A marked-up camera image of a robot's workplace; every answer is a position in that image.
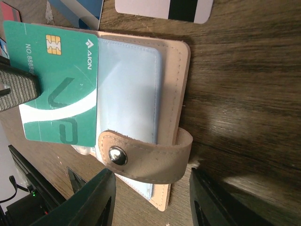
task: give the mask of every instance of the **black cable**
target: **black cable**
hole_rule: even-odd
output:
[[[25,191],[25,192],[29,192],[28,189],[26,189],[25,187],[22,187],[22,186],[20,186],[20,185],[17,185],[16,179],[15,179],[14,176],[10,176],[10,177],[9,177],[9,181],[10,181],[11,184],[14,186],[15,193],[14,193],[11,197],[9,197],[8,199],[5,199],[5,200],[0,201],[0,204],[1,204],[1,203],[4,203],[4,202],[7,202],[7,201],[9,201],[9,200],[12,200],[12,199],[16,196],[18,188],[21,189],[21,190],[23,190],[23,191]]]

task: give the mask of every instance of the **light blue pocket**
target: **light blue pocket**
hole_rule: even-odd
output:
[[[147,143],[157,142],[161,54],[155,48],[98,39],[97,134],[113,130]],[[144,198],[152,184],[124,178]]]

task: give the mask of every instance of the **leather strap loop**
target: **leather strap loop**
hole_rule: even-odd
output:
[[[126,137],[112,130],[98,138],[99,150],[105,166],[114,173],[152,184],[171,184],[186,171],[192,136],[179,128],[176,145],[154,145]],[[118,146],[127,155],[127,163],[119,166],[109,158],[109,149]]]

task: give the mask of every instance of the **wood grain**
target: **wood grain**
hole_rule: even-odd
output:
[[[46,23],[45,0],[7,3],[24,22]],[[52,10],[56,25],[71,26]],[[300,14],[299,0],[215,0],[209,21],[193,24],[118,14],[114,1],[105,1],[101,30],[183,40],[192,52],[180,121],[194,137],[187,172],[163,213],[117,179],[114,226],[191,226],[195,165],[273,224],[300,225]],[[27,141],[18,108],[0,119],[12,145],[67,198],[67,166],[87,180],[103,168],[70,146]]]

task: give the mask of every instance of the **metal snap button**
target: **metal snap button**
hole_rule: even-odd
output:
[[[127,163],[126,153],[117,146],[112,146],[109,149],[109,158],[111,161],[119,166],[125,165]]]

